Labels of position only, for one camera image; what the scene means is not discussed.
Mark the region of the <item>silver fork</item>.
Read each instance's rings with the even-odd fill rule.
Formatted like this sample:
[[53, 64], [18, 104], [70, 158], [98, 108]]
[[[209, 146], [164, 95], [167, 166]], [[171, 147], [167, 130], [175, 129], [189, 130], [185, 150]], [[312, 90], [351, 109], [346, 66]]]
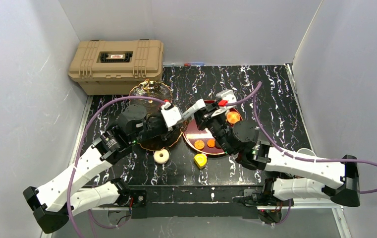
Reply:
[[182, 113], [183, 121], [191, 121], [194, 118], [194, 113], [206, 106], [203, 99], [197, 100], [192, 106]]

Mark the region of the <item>orange round cookie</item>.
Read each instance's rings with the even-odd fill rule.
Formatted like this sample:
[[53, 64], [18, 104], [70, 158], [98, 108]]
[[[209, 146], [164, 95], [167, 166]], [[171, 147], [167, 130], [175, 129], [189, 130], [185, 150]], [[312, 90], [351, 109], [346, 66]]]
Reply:
[[209, 140], [207, 141], [207, 146], [208, 146], [209, 148], [215, 148], [215, 139], [209, 139]]

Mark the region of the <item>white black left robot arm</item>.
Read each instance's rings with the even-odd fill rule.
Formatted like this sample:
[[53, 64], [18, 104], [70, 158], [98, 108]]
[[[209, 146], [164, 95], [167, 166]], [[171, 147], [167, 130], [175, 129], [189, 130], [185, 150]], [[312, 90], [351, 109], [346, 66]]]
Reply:
[[73, 215], [105, 204], [127, 205], [128, 185], [120, 178], [79, 191], [100, 172], [109, 169], [133, 151], [133, 145], [155, 137], [165, 139], [182, 119], [170, 103], [148, 115], [141, 105], [128, 106], [86, 152], [51, 181], [28, 187], [23, 195], [46, 234], [62, 228]]

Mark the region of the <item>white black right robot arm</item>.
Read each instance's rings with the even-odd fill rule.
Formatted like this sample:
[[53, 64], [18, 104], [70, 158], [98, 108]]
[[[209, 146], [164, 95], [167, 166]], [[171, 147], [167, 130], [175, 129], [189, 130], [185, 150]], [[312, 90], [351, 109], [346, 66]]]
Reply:
[[298, 153], [278, 151], [262, 140], [253, 120], [242, 120], [234, 125], [223, 114], [213, 116], [203, 109], [194, 114], [198, 129], [208, 129], [220, 148], [228, 155], [236, 155], [236, 162], [249, 170], [280, 172], [295, 178], [268, 178], [258, 200], [288, 201], [293, 198], [318, 198], [347, 207], [360, 206], [359, 170], [357, 164], [311, 156], [305, 161]]

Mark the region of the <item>tan plastic toolbox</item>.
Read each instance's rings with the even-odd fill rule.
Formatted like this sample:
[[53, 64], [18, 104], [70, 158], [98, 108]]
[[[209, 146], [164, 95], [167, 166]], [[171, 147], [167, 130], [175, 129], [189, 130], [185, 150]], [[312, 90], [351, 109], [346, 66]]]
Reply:
[[127, 95], [145, 80], [161, 82], [160, 40], [81, 41], [68, 75], [89, 96]]

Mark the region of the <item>dark red round tray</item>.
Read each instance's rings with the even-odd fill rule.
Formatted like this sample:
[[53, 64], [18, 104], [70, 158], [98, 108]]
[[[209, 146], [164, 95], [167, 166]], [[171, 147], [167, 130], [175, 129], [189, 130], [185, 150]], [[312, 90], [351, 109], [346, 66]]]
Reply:
[[[224, 156], [225, 152], [220, 147], [215, 148], [209, 148], [207, 146], [207, 141], [209, 139], [214, 139], [211, 132], [205, 128], [204, 130], [198, 130], [195, 120], [193, 119], [188, 123], [187, 129], [183, 132], [183, 137], [186, 142], [186, 144], [191, 147], [194, 151], [197, 151], [198, 153], [203, 153], [208, 156], [212, 157], [219, 157]], [[205, 147], [203, 150], [197, 150], [194, 147], [194, 142], [196, 140], [202, 140], [205, 143]]]

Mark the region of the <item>three tier glass stand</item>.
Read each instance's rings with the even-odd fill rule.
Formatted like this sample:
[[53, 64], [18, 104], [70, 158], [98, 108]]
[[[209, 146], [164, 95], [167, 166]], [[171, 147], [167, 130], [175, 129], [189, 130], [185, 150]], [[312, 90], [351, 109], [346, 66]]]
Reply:
[[[162, 101], [172, 101], [172, 92], [169, 86], [148, 79], [135, 86], [130, 91], [129, 95], [151, 97]], [[144, 129], [147, 131], [143, 132], [141, 139], [138, 140], [138, 144], [140, 144], [142, 148], [156, 151], [171, 147], [178, 142], [182, 131], [180, 128], [173, 129], [172, 131], [168, 130], [162, 114], [160, 113], [162, 103], [153, 100], [132, 99], [129, 104], [140, 105], [146, 109], [146, 124], [144, 125]]]

